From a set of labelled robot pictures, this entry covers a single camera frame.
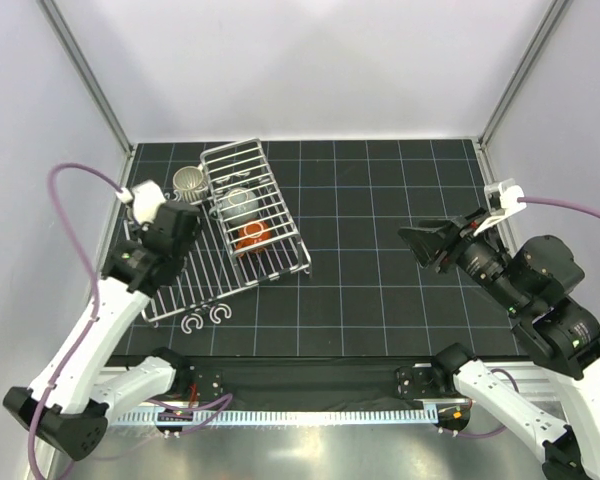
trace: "wire dish rack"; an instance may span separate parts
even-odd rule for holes
[[[174,285],[162,287],[142,312],[142,318],[155,323],[174,315],[193,312],[202,328],[201,314],[211,314],[220,323],[231,310],[218,305],[227,297],[249,290],[282,275],[311,274],[311,257],[289,213],[280,188],[266,159],[260,140],[236,142],[202,152],[203,171],[209,180],[208,197],[192,205],[203,214],[203,228],[186,265]],[[268,225],[270,238],[257,245],[239,248],[240,228],[229,223],[221,199],[229,191],[242,188],[257,200],[257,219]],[[217,211],[217,218],[212,215]],[[127,238],[133,238],[132,224],[124,222]],[[187,319],[183,331],[190,333]]]

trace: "black grid mat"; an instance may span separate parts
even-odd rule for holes
[[[217,145],[140,145],[128,184],[153,179],[172,194],[173,174]],[[230,320],[190,335],[180,330],[181,315],[155,328],[137,319],[114,354],[168,346],[186,355],[417,356],[457,341],[479,355],[519,354],[498,305],[461,273],[419,269],[396,233],[420,218],[467,214],[484,203],[470,141],[264,147],[309,248],[312,278],[287,276],[239,293],[226,301]],[[121,236],[118,226],[114,241]]]

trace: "gray wall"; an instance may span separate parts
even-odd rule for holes
[[[57,3],[129,138],[190,142],[478,135],[551,1]]]
[[[600,0],[573,2],[488,151],[496,175],[526,194],[600,209]],[[600,320],[600,221],[529,206],[513,226],[519,244],[564,239],[587,274],[574,296]]]
[[[28,385],[83,309],[87,279],[59,228],[45,176],[77,161],[120,177],[122,151],[33,0],[0,2],[0,479],[23,478],[25,431],[2,408]],[[95,255],[112,192],[80,173],[61,195]]]

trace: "metal mug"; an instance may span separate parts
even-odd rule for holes
[[[232,227],[239,227],[258,218],[258,199],[256,195],[245,188],[234,188],[223,196],[220,201],[209,209],[209,214],[226,219]]]
[[[178,170],[173,176],[173,189],[176,192],[176,198],[179,196],[187,203],[207,198],[209,180],[202,171],[202,165],[188,166]]]

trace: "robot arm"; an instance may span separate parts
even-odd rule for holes
[[[485,187],[485,193],[491,212],[426,220],[399,234],[421,266],[445,273],[457,265],[517,320],[514,335],[545,370],[570,425],[506,388],[460,345],[436,356],[434,370],[522,439],[543,462],[548,479],[600,480],[600,324],[568,296],[584,272],[569,248],[549,235],[530,239],[509,256],[489,227],[524,208],[515,205],[522,190],[503,182]]]
[[[125,240],[109,253],[98,282],[100,315],[66,363],[43,409],[36,434],[74,460],[89,455],[109,422],[160,394],[184,393],[191,385],[186,359],[158,349],[137,367],[99,386],[96,378],[120,338],[163,285],[171,285],[200,229],[200,212],[168,202],[160,188],[145,182],[119,198],[138,226],[138,241]],[[12,387],[3,405],[29,429],[33,412],[58,362],[91,319],[88,305],[49,365],[28,388]]]

